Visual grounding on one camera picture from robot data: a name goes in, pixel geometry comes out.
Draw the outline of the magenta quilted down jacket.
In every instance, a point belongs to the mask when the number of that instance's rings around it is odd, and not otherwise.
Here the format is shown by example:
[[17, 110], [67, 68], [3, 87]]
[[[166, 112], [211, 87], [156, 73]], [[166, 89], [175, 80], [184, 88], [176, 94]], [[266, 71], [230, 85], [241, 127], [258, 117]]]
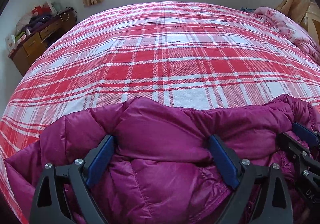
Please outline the magenta quilted down jacket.
[[294, 122], [317, 131], [319, 112], [288, 95], [264, 105], [205, 111], [171, 108], [139, 97], [63, 116], [4, 164], [15, 199], [29, 216], [46, 163], [70, 164], [106, 135], [114, 135], [115, 155], [92, 189], [109, 223], [209, 223], [231, 195], [207, 147], [209, 136], [216, 134], [240, 158], [280, 165], [294, 222], [302, 223], [309, 213], [294, 190], [293, 163], [276, 146], [277, 134], [290, 134]]

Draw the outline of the pink folded quilt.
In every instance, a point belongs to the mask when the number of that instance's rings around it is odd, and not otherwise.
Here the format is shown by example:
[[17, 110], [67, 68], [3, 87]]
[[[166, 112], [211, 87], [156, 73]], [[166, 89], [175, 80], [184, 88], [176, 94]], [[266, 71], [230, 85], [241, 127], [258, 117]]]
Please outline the pink folded quilt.
[[256, 15], [263, 15], [270, 20], [291, 43], [296, 45], [303, 53], [319, 65], [319, 45], [310, 37], [304, 28], [283, 13], [269, 7], [258, 7], [254, 13]]

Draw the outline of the wooden bed headboard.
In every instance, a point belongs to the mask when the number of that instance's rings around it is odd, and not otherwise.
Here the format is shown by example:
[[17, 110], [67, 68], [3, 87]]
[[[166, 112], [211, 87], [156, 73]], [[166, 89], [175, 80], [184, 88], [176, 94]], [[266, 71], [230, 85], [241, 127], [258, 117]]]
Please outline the wooden bed headboard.
[[302, 26], [302, 28], [308, 32], [314, 42], [319, 45], [320, 17], [319, 7], [316, 3], [309, 2], [309, 6], [304, 14], [300, 26]]

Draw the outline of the red plaid bed sheet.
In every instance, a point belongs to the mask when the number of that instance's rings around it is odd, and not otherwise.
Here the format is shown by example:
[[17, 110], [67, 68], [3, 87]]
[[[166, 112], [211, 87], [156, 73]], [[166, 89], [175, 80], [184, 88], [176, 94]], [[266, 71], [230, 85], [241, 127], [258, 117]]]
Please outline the red plaid bed sheet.
[[109, 9], [31, 65], [1, 118], [1, 158], [63, 115], [139, 96], [201, 110], [284, 93], [319, 107], [319, 65], [263, 15], [194, 2]]

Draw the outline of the side tan curtain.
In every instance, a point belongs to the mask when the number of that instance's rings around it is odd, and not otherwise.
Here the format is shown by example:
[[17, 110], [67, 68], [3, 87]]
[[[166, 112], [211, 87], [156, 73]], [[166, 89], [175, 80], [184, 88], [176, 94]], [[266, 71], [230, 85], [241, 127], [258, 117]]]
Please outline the side tan curtain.
[[300, 24], [306, 14], [310, 0], [283, 0], [276, 8], [295, 23]]

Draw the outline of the brown wooden desk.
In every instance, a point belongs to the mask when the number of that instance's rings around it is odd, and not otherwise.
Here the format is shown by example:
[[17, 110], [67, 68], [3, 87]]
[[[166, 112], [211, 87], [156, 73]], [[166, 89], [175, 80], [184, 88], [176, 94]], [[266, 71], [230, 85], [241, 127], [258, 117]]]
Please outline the brown wooden desk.
[[19, 43], [9, 54], [19, 73], [24, 76], [35, 60], [76, 24], [76, 11], [69, 7]]

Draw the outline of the clutter pile on desk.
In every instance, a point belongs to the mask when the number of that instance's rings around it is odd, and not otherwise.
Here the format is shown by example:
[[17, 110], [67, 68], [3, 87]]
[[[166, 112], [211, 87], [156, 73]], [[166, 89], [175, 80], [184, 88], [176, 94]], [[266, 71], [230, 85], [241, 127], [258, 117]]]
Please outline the clutter pile on desk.
[[43, 5], [34, 7], [34, 9], [21, 17], [17, 22], [13, 34], [5, 38], [8, 51], [12, 51], [18, 45], [18, 40], [23, 35], [29, 36], [36, 28], [46, 23], [52, 17], [55, 17], [61, 9], [56, 9], [52, 2], [45, 2]]

